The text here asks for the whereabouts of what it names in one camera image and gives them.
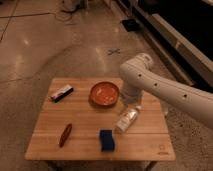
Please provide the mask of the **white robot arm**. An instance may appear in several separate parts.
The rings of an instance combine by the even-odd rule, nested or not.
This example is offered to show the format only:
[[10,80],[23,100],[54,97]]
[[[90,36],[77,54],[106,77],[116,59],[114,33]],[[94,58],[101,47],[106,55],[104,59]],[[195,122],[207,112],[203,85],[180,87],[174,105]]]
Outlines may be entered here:
[[213,93],[163,78],[151,72],[153,64],[150,55],[139,53],[120,66],[123,102],[138,102],[145,90],[213,130]]

